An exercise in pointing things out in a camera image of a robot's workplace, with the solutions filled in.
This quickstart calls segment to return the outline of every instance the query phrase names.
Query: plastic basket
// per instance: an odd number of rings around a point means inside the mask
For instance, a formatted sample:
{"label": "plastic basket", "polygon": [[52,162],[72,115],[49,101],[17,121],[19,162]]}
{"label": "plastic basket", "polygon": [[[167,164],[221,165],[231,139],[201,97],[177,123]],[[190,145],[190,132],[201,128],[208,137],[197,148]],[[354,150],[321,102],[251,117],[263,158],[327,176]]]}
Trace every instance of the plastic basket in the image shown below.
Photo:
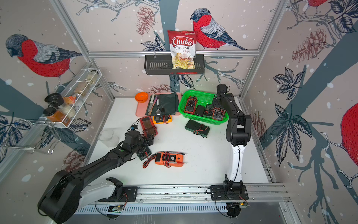
{"label": "plastic basket", "polygon": [[215,125],[225,123],[228,120],[229,115],[227,113],[225,113],[225,117],[223,120],[214,120],[214,119],[212,119],[212,117],[208,117],[205,115],[201,117],[201,116],[197,116],[197,115],[193,115],[193,114],[184,113],[185,105],[187,104],[187,100],[190,96],[197,97],[197,99],[198,99],[197,106],[202,105],[203,107],[205,107],[207,104],[211,104],[213,102],[213,98],[214,98],[215,94],[208,93],[208,92],[196,91],[196,90],[186,91],[184,93],[184,95],[182,96],[182,100],[180,101],[179,106],[178,106],[179,112],[185,118],[189,118],[189,119],[197,120],[197,121],[201,121],[201,122],[206,122],[209,124],[215,124]]}

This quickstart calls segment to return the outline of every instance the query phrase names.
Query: chip bag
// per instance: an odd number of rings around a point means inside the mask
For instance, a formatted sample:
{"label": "chip bag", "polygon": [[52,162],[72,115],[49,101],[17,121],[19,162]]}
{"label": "chip bag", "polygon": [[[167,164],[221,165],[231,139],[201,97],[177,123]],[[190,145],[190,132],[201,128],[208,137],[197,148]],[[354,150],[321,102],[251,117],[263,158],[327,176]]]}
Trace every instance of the chip bag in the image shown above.
{"label": "chip bag", "polygon": [[196,32],[168,30],[168,36],[173,68],[195,68]]}

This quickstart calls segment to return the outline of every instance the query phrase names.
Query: mounting plate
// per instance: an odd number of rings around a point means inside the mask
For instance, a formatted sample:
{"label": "mounting plate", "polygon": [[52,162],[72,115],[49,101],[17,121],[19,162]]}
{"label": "mounting plate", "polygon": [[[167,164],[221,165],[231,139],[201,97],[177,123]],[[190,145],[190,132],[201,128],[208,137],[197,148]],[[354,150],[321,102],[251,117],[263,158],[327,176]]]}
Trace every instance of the mounting plate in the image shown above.
{"label": "mounting plate", "polygon": [[239,196],[245,200],[248,200],[248,194],[245,185],[242,186],[242,192],[229,191],[227,194],[225,194],[225,190],[222,185],[211,185],[210,192],[211,200],[213,201],[242,200]]}
{"label": "mounting plate", "polygon": [[[128,196],[128,201],[135,201],[135,199],[137,198],[137,190],[138,187],[123,187],[123,192],[127,194]],[[113,198],[109,197],[109,198],[103,198],[98,200],[99,202],[113,202],[113,201],[126,201],[126,196],[123,194],[123,197],[119,200],[114,200]]]}

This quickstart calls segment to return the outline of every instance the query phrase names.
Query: vent grille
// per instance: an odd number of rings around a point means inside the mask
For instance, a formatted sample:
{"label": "vent grille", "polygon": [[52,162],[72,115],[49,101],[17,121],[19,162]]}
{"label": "vent grille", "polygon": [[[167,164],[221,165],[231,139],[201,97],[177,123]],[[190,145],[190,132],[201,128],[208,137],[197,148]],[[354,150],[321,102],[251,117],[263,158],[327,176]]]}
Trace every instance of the vent grille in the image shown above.
{"label": "vent grille", "polygon": [[[119,213],[110,213],[108,208],[116,204],[96,204],[97,209],[103,214],[116,215]],[[226,203],[217,202],[220,212],[227,212]],[[148,215],[161,213],[212,213],[217,212],[215,203],[189,203],[189,204],[127,204],[122,211],[123,215]],[[99,214],[95,205],[87,205],[78,209],[75,215],[81,214]]]}

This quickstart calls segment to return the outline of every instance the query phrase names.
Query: knife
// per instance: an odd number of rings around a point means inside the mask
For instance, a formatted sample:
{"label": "knife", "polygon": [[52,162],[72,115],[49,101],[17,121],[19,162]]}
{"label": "knife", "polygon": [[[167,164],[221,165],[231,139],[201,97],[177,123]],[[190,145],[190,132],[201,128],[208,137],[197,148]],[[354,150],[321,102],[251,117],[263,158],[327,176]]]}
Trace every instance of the knife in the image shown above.
{"label": "knife", "polygon": [[153,94],[153,95],[150,97],[150,102],[149,102],[149,106],[148,106],[148,113],[149,113],[149,111],[152,109],[153,101],[154,101],[154,96],[155,96],[155,94]]}

